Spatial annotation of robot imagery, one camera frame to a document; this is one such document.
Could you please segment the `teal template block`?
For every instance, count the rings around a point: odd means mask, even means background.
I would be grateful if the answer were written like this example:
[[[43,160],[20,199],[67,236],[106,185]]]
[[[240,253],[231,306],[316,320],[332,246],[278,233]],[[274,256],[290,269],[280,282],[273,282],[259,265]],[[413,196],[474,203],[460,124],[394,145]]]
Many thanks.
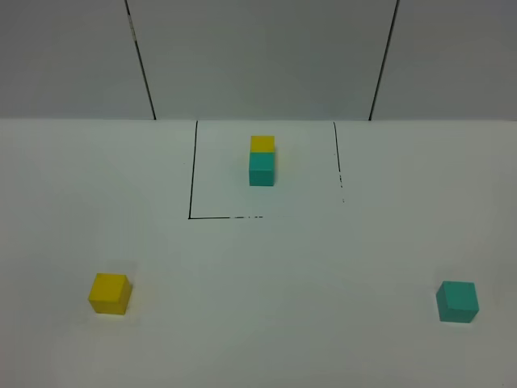
[[[249,161],[250,186],[275,184],[275,153],[251,152]]]

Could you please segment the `yellow template block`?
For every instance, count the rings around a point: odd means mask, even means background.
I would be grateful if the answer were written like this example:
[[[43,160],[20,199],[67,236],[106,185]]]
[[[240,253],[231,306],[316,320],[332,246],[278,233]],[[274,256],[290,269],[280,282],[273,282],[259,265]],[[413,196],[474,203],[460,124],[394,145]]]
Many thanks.
[[[250,139],[251,153],[274,153],[275,137],[274,136],[252,136]]]

